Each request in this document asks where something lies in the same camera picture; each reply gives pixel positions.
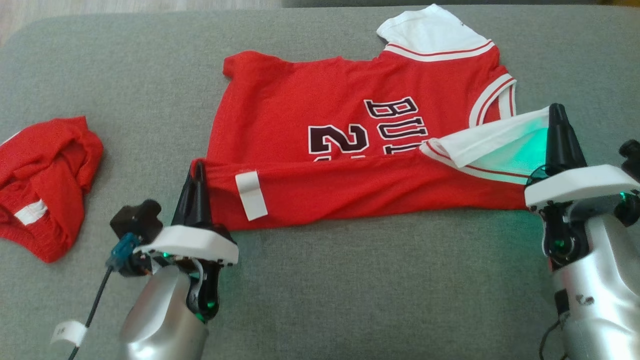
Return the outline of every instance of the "red knit garment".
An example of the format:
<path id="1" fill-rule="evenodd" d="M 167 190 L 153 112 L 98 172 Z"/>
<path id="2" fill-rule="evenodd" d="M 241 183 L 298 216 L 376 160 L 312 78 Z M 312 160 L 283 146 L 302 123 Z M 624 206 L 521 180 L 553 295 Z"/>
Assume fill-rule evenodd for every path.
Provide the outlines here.
<path id="1" fill-rule="evenodd" d="M 102 142 L 85 117 L 53 119 L 0 145 L 0 238 L 45 263 L 76 242 Z"/>

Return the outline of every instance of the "wooden floor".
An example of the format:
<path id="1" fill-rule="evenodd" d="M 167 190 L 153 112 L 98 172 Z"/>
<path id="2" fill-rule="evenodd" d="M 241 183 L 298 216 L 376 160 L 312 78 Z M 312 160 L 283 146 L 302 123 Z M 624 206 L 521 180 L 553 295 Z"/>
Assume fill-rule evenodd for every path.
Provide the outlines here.
<path id="1" fill-rule="evenodd" d="M 0 46 L 18 29 L 48 17 L 279 7 L 281 0 L 0 0 Z"/>

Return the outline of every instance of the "black cable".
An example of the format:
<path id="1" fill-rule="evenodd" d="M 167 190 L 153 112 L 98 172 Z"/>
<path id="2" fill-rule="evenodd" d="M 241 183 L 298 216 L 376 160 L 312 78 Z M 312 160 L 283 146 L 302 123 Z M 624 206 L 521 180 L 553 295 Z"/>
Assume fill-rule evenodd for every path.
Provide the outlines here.
<path id="1" fill-rule="evenodd" d="M 112 272 L 113 272 L 113 266 L 107 267 L 107 273 L 104 274 L 104 277 L 102 278 L 102 284 L 100 284 L 100 288 L 98 289 L 98 294 L 96 294 L 95 300 L 93 301 L 93 306 L 91 307 L 91 311 L 89 311 L 89 317 L 87 317 L 86 323 L 84 323 L 84 326 L 87 328 L 89 328 L 89 326 L 91 325 L 91 322 L 93 321 L 93 316 L 95 315 L 95 311 L 98 309 L 98 304 L 100 304 L 100 298 L 102 297 L 102 292 L 104 291 L 104 287 L 107 285 L 107 280 L 109 280 L 109 276 L 111 275 Z M 76 354 L 78 353 L 78 350 L 80 350 L 80 348 L 75 347 L 74 350 L 71 352 L 71 355 L 69 355 L 68 360 L 74 360 L 76 358 Z"/>
<path id="2" fill-rule="evenodd" d="M 545 349 L 545 343 L 547 342 L 547 337 L 558 326 L 560 326 L 560 319 L 558 319 L 558 321 L 556 321 L 553 325 L 551 325 L 547 329 L 547 331 L 545 331 L 545 334 L 542 336 L 542 340 L 540 341 L 540 348 L 538 349 L 538 356 L 540 356 L 540 360 L 545 360 L 545 357 L 542 355 L 542 350 Z"/>

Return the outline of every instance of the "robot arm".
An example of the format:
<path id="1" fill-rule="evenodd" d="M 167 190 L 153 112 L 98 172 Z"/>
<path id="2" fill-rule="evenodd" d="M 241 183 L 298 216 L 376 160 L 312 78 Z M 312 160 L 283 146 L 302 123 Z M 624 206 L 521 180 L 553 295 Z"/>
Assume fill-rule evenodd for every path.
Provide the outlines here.
<path id="1" fill-rule="evenodd" d="M 640 217 L 634 144 L 621 149 L 628 158 L 622 169 L 587 167 L 564 108 L 554 104 L 547 164 L 525 189 L 527 206 L 544 223 L 543 252 L 572 360 L 640 359 L 640 256 L 626 230 Z"/>
<path id="2" fill-rule="evenodd" d="M 119 360 L 198 360 L 209 335 L 206 323 L 220 308 L 218 276 L 238 262 L 229 232 L 211 222 L 204 165 L 187 176 L 172 225 L 162 228 L 152 200 L 124 207 L 111 221 L 118 235 L 141 245 L 122 267 L 124 276 L 153 273 L 120 333 Z"/>

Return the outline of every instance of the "white trim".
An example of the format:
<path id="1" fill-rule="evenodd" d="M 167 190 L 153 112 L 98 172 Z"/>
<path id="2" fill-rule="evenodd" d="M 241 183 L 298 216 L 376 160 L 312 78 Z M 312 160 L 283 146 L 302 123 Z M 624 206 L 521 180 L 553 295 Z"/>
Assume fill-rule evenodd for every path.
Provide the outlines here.
<path id="1" fill-rule="evenodd" d="M 499 94 L 505 92 L 505 89 L 515 83 L 516 79 L 509 74 L 504 74 L 490 83 L 489 86 L 480 93 L 476 103 L 471 108 L 471 112 L 469 113 L 469 127 L 476 127 L 484 123 L 484 116 L 486 115 L 489 105 Z"/>
<path id="2" fill-rule="evenodd" d="M 20 131 L 18 131 L 17 133 L 13 134 L 10 138 L 6 139 L 5 141 L 3 141 L 2 143 L 0 143 L 0 146 L 6 144 L 9 142 L 9 140 L 11 140 L 12 138 L 15 138 L 16 135 L 18 135 L 20 133 Z"/>
<path id="3" fill-rule="evenodd" d="M 483 179 L 494 180 L 494 181 L 502 181 L 503 183 L 513 183 L 513 184 L 520 184 L 520 185 L 524 185 L 527 183 L 526 177 L 511 176 L 508 174 L 497 174 L 495 172 L 489 172 L 489 170 L 483 171 L 483 169 L 480 169 L 480 168 L 470 168 L 470 167 L 459 168 L 450 159 L 447 159 L 444 156 L 431 150 L 431 148 L 429 148 L 429 145 L 427 145 L 427 143 L 424 143 L 420 146 L 420 151 L 422 151 L 423 154 L 425 154 L 426 156 L 429 156 L 434 160 L 437 160 L 445 165 L 448 165 L 460 172 L 464 172 L 465 174 L 468 174 L 471 176 L 481 177 Z"/>
<path id="4" fill-rule="evenodd" d="M 516 85 L 513 84 L 509 86 L 508 91 L 503 91 L 498 95 L 498 109 L 500 110 L 501 120 L 516 116 L 515 87 Z"/>
<path id="5" fill-rule="evenodd" d="M 38 200 L 32 204 L 20 209 L 17 213 L 13 214 L 23 225 L 27 226 L 40 220 L 47 212 L 47 205 L 44 201 Z"/>
<path id="6" fill-rule="evenodd" d="M 396 53 L 398 55 L 404 56 L 405 58 L 422 61 L 422 62 L 434 62 L 434 61 L 445 61 L 445 60 L 455 60 L 455 59 L 464 59 L 464 58 L 472 58 L 474 56 L 478 56 L 480 54 L 484 54 L 489 51 L 495 44 L 489 40 L 485 45 L 481 47 L 477 47 L 475 49 L 460 49 L 456 51 L 449 51 L 443 53 L 433 53 L 433 54 L 416 54 L 413 53 L 404 47 L 396 44 L 389 44 L 385 47 L 384 51 L 390 51 L 391 53 Z"/>

